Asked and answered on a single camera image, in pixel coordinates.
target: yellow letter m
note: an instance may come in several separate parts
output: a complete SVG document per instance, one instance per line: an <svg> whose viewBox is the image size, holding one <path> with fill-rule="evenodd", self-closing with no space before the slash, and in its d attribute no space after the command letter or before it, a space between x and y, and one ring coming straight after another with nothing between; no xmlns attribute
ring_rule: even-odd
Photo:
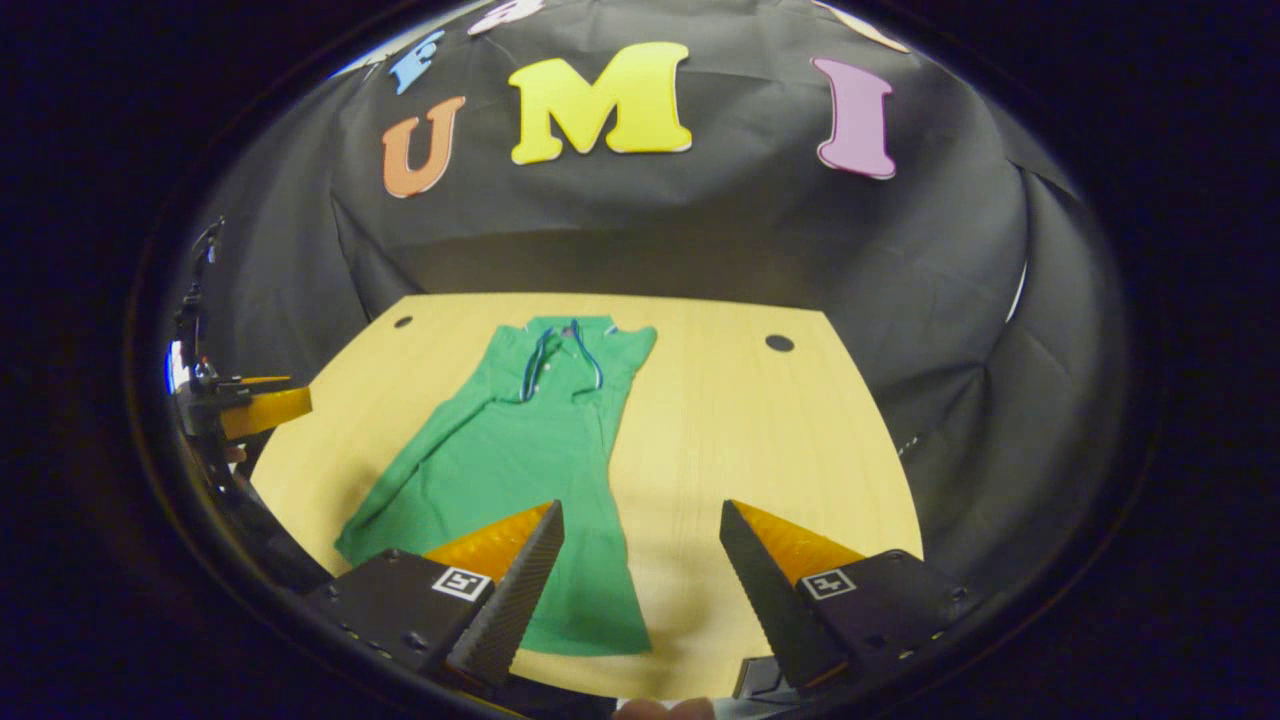
<svg viewBox="0 0 1280 720"><path fill-rule="evenodd" d="M591 151L604 120L618 109L604 142L616 152L680 152L694 136L676 114L676 65L689 49L675 42L628 45L589 85L561 58L512 73L520 88L520 145L511 151L517 165L559 158L564 143L552 137L552 118L581 154Z"/></svg>

